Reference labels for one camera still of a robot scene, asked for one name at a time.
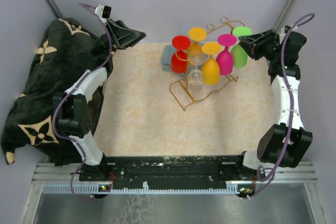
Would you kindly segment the green plastic wine glass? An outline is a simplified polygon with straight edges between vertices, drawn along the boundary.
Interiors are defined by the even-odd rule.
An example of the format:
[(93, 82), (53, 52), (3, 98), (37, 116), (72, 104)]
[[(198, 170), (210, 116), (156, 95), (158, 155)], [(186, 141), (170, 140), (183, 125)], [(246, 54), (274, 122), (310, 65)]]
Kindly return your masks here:
[[(232, 34), (237, 38), (241, 37), (241, 36), (249, 36), (252, 35), (252, 30), (249, 27), (246, 26), (240, 26), (240, 27), (236, 27), (233, 29)], [(244, 51), (244, 49), (239, 45), (239, 43), (237, 42), (237, 44), (231, 49), (231, 54), (233, 57), (233, 67), (234, 68), (242, 68), (245, 65), (247, 65), (247, 58), (248, 55), (247, 53)]]

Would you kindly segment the pink plastic wine glass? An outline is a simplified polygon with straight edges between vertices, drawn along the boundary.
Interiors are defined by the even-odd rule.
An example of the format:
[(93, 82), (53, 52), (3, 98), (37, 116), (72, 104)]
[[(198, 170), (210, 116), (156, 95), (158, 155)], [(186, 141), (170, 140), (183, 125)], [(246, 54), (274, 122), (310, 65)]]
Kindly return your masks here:
[(233, 57), (229, 48), (236, 44), (237, 38), (232, 34), (222, 34), (218, 37), (217, 42), (224, 47), (224, 50), (217, 55), (216, 61), (220, 67), (220, 74), (226, 76), (233, 71)]

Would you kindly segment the yellow plastic wine glass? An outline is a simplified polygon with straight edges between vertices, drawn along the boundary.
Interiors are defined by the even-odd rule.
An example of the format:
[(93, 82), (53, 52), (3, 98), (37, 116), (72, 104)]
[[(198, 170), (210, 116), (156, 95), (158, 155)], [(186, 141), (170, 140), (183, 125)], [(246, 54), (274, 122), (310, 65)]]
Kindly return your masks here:
[(213, 58), (213, 56), (219, 54), (220, 51), (221, 45), (217, 42), (207, 42), (202, 46), (202, 52), (209, 56), (202, 66), (205, 84), (215, 85), (220, 80), (220, 66)]

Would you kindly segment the orange plastic wine glass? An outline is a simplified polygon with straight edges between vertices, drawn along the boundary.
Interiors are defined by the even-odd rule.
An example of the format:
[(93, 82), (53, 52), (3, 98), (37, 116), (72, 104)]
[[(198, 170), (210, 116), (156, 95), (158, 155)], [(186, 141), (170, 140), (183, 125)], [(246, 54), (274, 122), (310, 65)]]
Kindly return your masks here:
[(202, 46), (200, 44), (200, 41), (203, 41), (207, 37), (207, 32), (205, 29), (201, 27), (193, 27), (189, 30), (188, 36), (190, 38), (191, 45), (189, 46), (188, 52), (201, 52)]

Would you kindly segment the red plastic wine glass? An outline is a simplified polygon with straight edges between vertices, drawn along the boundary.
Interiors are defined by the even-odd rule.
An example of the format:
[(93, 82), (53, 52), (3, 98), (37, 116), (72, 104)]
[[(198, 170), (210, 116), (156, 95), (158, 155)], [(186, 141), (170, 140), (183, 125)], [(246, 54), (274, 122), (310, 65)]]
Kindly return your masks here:
[(175, 53), (172, 55), (170, 67), (175, 73), (184, 73), (187, 69), (187, 53), (191, 45), (190, 39), (183, 35), (175, 36), (172, 39), (172, 46)]

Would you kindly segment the clear glass wine glass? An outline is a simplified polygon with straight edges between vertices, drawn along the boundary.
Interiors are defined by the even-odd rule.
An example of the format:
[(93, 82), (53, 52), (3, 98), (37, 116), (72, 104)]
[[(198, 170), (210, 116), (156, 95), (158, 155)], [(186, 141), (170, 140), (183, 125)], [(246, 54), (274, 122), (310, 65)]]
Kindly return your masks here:
[(204, 63), (204, 55), (201, 51), (190, 52), (188, 55), (188, 61), (190, 66), (194, 67), (187, 77), (188, 89), (190, 92), (197, 92), (203, 86), (204, 74), (198, 67)]

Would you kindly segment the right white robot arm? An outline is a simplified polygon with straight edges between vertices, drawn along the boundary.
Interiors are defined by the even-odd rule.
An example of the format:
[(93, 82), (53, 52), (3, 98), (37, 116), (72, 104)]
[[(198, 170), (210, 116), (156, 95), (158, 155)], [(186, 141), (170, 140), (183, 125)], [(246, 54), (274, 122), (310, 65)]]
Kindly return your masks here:
[(280, 167), (297, 167), (313, 140), (300, 118), (298, 99), (301, 74), (296, 62), (307, 39), (298, 32), (291, 32), (288, 39), (284, 37), (271, 29), (238, 38), (251, 59), (265, 57), (269, 61), (268, 74), (275, 101), (273, 126), (260, 139), (257, 149), (245, 152), (243, 161), (234, 167), (235, 175), (242, 180), (248, 179), (261, 164), (276, 163), (288, 131), (290, 139)]

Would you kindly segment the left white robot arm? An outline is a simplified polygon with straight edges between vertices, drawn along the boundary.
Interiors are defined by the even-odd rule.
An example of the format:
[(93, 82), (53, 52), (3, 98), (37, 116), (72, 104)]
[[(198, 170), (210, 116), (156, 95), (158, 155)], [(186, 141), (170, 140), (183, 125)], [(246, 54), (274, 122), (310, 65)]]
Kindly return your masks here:
[(104, 154), (93, 139), (89, 100), (112, 73), (113, 63), (109, 57), (95, 67), (92, 60), (103, 51), (112, 56), (116, 50), (133, 47), (146, 37), (144, 32), (127, 27), (121, 20), (109, 18), (103, 27), (106, 33), (79, 53), (81, 59), (89, 60), (82, 76), (66, 91), (54, 95), (52, 117), (54, 134), (75, 146), (82, 162), (92, 166), (90, 173), (98, 180), (108, 177), (109, 167), (102, 163)]

